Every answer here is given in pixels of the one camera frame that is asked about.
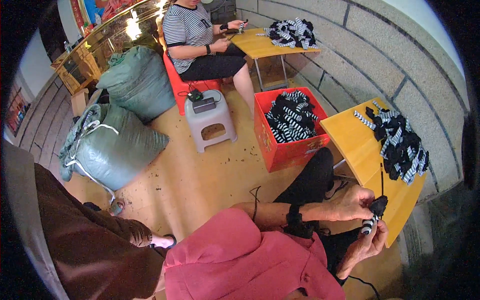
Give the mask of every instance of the finger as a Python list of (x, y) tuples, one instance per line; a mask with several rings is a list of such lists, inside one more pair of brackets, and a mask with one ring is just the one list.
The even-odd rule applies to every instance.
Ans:
[(364, 236), (364, 238), (363, 238), (363, 244), (364, 244), (364, 245), (368, 245), (368, 246), (371, 245), (372, 240), (373, 240), (373, 238), (375, 237), (375, 234), (376, 234), (376, 232), (377, 232), (377, 227), (378, 227), (377, 224), (378, 224), (377, 221), (373, 221), (373, 225), (372, 225), (372, 230), (371, 230), (371, 232), (370, 232), (369, 234), (366, 234), (366, 235)]
[(358, 207), (357, 212), (354, 216), (355, 219), (363, 219), (363, 220), (370, 220), (373, 218), (373, 213), (370, 211), (370, 209), (366, 207)]
[(354, 186), (354, 188), (356, 199), (358, 199), (362, 206), (368, 207), (375, 200), (375, 193), (372, 190), (365, 189), (359, 185)]
[(388, 237), (387, 224), (382, 220), (378, 220), (377, 231), (372, 240), (373, 245), (378, 251), (381, 251), (382, 248), (384, 247), (387, 237)]

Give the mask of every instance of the black and white striped shirt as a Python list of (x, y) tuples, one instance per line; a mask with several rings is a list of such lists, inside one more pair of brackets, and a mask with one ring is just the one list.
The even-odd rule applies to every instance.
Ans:
[[(213, 42), (210, 14), (201, 4), (197, 4), (194, 9), (173, 4), (165, 13), (162, 28), (167, 48), (181, 45), (204, 46)], [(172, 58), (178, 74), (185, 72), (194, 60)]]

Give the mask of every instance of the red cardboard box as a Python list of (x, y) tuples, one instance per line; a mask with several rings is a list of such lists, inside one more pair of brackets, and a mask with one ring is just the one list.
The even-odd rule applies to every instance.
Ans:
[[(312, 111), (318, 117), (318, 121), (315, 123), (315, 131), (317, 131), (318, 135), (301, 141), (279, 144), (276, 142), (268, 125), (265, 113), (270, 111), (272, 101), (279, 94), (284, 91), (291, 93), (295, 90), (300, 90), (307, 95), (310, 98), (310, 102), (315, 106)], [(274, 172), (306, 164), (318, 149), (326, 146), (330, 141), (330, 137), (320, 126), (320, 120), (326, 118), (327, 114), (307, 87), (273, 90), (255, 94), (254, 130), (267, 171)]]

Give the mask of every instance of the collar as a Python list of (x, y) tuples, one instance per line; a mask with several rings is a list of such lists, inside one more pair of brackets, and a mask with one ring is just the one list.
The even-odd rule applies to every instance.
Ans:
[(182, 7), (186, 10), (189, 10), (189, 11), (196, 11), (198, 9), (198, 5), (195, 5), (195, 8), (190, 8), (190, 7), (185, 7), (185, 6), (181, 6), (180, 4), (174, 4), (174, 5), (177, 5), (178, 7)]

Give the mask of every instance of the folding table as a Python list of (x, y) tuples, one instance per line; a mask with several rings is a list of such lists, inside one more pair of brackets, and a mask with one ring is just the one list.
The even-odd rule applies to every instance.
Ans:
[[(260, 81), (260, 88), (262, 92), (276, 90), (279, 88), (287, 88), (287, 72), (285, 71), (285, 62), (283, 56), (293, 53), (304, 53), (304, 52), (320, 52), (320, 49), (308, 48), (304, 50), (303, 48), (295, 47), (279, 47), (272, 44), (272, 40), (267, 36), (257, 36), (257, 33), (265, 33), (263, 28), (248, 29), (245, 30), (242, 34), (237, 34), (231, 38), (231, 42), (240, 48), (245, 54), (247, 54), (251, 59), (255, 61), (255, 66), (257, 68), (258, 80)], [(260, 76), (260, 69), (258, 68), (258, 59), (262, 57), (269, 56), (280, 56), (282, 61), (283, 75), (285, 77), (285, 82), (276, 84), (273, 86), (264, 86), (262, 78)]]
[[(321, 120), (320, 124), (343, 157), (336, 167), (346, 162), (359, 185), (373, 190), (375, 197), (379, 197), (382, 195), (380, 172), (380, 163), (383, 163), (383, 158), (380, 156), (382, 145), (373, 136), (373, 131), (353, 115), (356, 110), (372, 122), (365, 114), (365, 108), (368, 106), (373, 109), (375, 114), (378, 114), (378, 109), (373, 104), (374, 100), (381, 107), (387, 108), (380, 98), (375, 98)], [(392, 245), (407, 222), (420, 195), (425, 178), (426, 173), (423, 176), (419, 176), (417, 173), (413, 183), (408, 186), (400, 177), (398, 180), (391, 180), (384, 171), (384, 193), (388, 197), (388, 204), (383, 216), (383, 221), (386, 222), (389, 230), (385, 242), (387, 247)]]

